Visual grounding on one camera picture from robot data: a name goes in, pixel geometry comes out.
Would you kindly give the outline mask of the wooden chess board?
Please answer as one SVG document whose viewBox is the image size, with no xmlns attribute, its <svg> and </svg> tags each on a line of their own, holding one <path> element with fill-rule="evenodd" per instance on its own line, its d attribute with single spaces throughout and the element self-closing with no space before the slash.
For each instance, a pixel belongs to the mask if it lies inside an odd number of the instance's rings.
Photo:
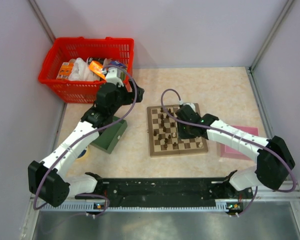
<svg viewBox="0 0 300 240">
<path fill-rule="evenodd" d="M 167 117 L 160 105 L 148 106 L 146 116 L 149 155 L 152 158 L 208 153 L 204 138 L 180 138 L 179 134 L 183 134 L 184 130 L 174 119 Z"/>
</svg>

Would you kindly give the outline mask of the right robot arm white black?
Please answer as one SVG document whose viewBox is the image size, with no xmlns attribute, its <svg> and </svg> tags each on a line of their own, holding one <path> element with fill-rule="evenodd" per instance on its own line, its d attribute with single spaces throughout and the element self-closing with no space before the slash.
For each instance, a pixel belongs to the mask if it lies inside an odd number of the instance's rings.
<svg viewBox="0 0 300 240">
<path fill-rule="evenodd" d="M 227 176 L 223 192 L 229 198 L 235 198 L 242 190 L 257 186 L 279 191 L 295 167 L 293 157 L 281 137 L 269 139 L 247 133 L 214 115 L 207 113 L 200 116 L 189 104 L 182 105 L 175 114 L 180 127 L 190 137 L 202 137 L 228 146 L 255 162 L 255 166 L 235 170 Z"/>
</svg>

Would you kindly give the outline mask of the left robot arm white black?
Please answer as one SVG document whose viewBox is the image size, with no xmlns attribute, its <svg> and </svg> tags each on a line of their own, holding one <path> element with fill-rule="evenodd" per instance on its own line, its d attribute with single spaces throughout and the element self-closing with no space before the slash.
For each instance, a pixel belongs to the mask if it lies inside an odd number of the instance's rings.
<svg viewBox="0 0 300 240">
<path fill-rule="evenodd" d="M 85 173 L 67 178 L 66 175 L 86 147 L 100 137 L 106 128 L 116 124 L 113 117 L 120 107 L 134 107 L 143 100 L 144 89 L 134 80 L 130 80 L 129 84 L 131 92 L 119 84 L 102 84 L 92 107 L 84 113 L 66 140 L 40 162 L 30 163 L 28 185 L 35 200 L 41 199 L 58 207 L 68 197 L 88 194 L 96 199 L 103 194 L 104 187 L 94 176 Z"/>
</svg>

